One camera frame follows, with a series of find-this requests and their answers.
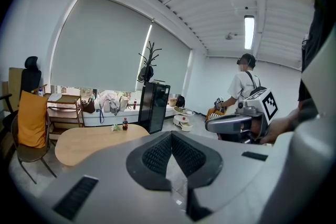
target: roller blind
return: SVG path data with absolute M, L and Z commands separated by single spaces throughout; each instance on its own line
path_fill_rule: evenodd
M 51 84 L 134 91 L 151 20 L 110 0 L 78 0 L 60 33 Z
M 154 53 L 154 56 L 159 56 L 152 62 L 156 67 L 153 67 L 151 81 L 163 80 L 171 86 L 170 93 L 181 94 L 191 50 L 157 23 L 153 23 L 149 41 L 154 42 L 154 49 L 162 49 Z M 148 56 L 149 50 L 146 49 L 145 57 Z

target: brown handbag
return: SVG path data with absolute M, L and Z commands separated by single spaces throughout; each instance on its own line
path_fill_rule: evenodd
M 88 102 L 83 100 L 82 104 L 81 104 L 81 107 L 82 107 L 82 110 L 84 112 L 93 113 L 94 111 L 96 111 L 94 109 L 95 103 L 93 102 L 93 100 L 91 98 L 89 98 Z

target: white t-shirt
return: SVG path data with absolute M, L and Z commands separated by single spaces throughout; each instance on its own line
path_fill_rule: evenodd
M 248 71 L 253 78 L 256 87 L 260 86 L 259 78 L 254 74 L 253 71 Z M 254 85 L 251 81 L 249 75 L 245 72 L 238 72 L 228 89 L 228 94 L 230 94 L 233 98 L 238 99 L 238 101 L 242 101 L 248 98 L 251 92 L 254 90 Z

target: bottle with red label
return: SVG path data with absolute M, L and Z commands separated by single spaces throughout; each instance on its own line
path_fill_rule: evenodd
M 123 122 L 122 122 L 122 129 L 124 131 L 126 131 L 128 128 L 128 121 L 127 121 L 127 118 L 124 118 Z

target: black headrest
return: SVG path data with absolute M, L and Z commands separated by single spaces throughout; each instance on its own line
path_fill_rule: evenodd
M 25 68 L 29 70 L 38 70 L 37 65 L 37 56 L 29 56 L 25 61 Z

